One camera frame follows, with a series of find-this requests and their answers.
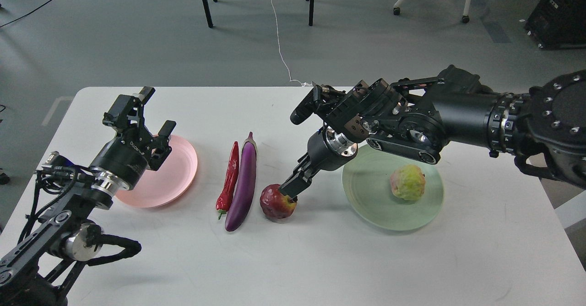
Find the white cable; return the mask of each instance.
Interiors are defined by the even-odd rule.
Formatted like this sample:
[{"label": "white cable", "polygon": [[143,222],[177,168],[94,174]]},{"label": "white cable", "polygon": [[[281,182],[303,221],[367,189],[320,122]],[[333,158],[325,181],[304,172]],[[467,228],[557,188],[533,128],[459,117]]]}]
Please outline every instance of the white cable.
[{"label": "white cable", "polygon": [[279,47],[279,55],[281,56],[281,60],[283,61],[283,64],[285,65],[285,68],[287,68],[287,72],[289,73],[289,81],[290,82],[298,82],[301,86],[311,86],[310,83],[301,82],[297,79],[291,78],[291,70],[289,69],[289,66],[287,66],[287,63],[285,63],[285,59],[283,58],[283,54],[281,53],[281,41],[279,39],[279,20],[277,20],[277,11],[275,9],[275,5],[272,3],[272,0],[271,0],[271,6],[272,6],[272,11],[275,13],[275,24],[277,25],[277,45]]}]

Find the red chili pepper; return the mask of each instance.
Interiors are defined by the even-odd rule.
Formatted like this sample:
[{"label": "red chili pepper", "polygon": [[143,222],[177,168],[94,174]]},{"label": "red chili pepper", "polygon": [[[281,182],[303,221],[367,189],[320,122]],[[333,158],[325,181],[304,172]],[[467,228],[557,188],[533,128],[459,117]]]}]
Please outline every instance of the red chili pepper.
[{"label": "red chili pepper", "polygon": [[224,189],[216,201],[216,210],[220,213],[218,220],[222,214],[226,214],[232,204],[232,197],[234,197],[234,188],[236,187],[236,180],[238,179],[239,168],[239,148],[238,141],[234,141],[230,159],[228,160],[228,169],[226,170],[226,181],[224,181]]}]

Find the pink plate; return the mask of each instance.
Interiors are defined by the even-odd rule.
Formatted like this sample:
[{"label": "pink plate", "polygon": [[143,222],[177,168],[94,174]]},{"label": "pink plate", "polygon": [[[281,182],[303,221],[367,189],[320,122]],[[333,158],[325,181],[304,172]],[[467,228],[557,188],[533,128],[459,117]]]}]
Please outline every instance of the pink plate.
[{"label": "pink plate", "polygon": [[154,208],[178,198],[188,189],[197,171],[197,154],[189,141],[171,135],[173,149],[158,171],[147,170],[131,191],[118,191],[116,198],[135,208]]}]

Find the green fruit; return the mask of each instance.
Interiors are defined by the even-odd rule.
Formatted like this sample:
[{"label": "green fruit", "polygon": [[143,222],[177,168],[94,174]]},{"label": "green fruit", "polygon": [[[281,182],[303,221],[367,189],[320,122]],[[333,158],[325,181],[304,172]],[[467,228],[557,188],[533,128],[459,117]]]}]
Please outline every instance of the green fruit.
[{"label": "green fruit", "polygon": [[413,164],[402,166],[391,174],[391,191],[404,200],[419,200],[425,191],[425,175]]}]

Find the green plate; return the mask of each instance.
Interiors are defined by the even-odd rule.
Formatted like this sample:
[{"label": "green plate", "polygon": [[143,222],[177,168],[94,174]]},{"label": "green plate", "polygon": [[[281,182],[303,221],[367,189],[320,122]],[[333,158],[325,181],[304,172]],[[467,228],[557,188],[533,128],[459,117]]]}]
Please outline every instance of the green plate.
[{"label": "green plate", "polygon": [[[425,192],[418,201],[402,200],[391,192],[391,174],[406,164],[419,166],[425,174]],[[444,186],[434,166],[376,151],[369,145],[360,147],[356,158],[344,166],[342,185],[362,218],[395,231],[417,229],[431,222],[444,201]]]}]

